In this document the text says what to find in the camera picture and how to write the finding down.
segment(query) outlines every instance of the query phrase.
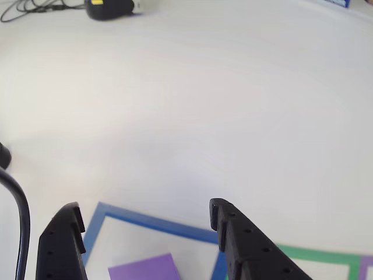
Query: blue object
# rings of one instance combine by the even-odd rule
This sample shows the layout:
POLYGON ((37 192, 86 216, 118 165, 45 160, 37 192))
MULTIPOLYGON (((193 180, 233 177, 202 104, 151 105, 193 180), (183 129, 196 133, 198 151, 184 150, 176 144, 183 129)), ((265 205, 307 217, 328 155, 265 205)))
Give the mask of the blue object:
MULTIPOLYGON (((84 244, 87 250, 87 253, 82 255, 84 265, 88 262, 94 242, 97 239, 106 216, 124 222, 133 223, 134 225, 143 226, 145 228, 158 230, 160 232, 216 245, 218 244, 217 233, 211 230, 187 226, 181 223, 174 223, 99 202, 84 236, 84 244)), ((211 280, 224 280, 226 275, 227 264, 225 254, 219 252, 211 280)))

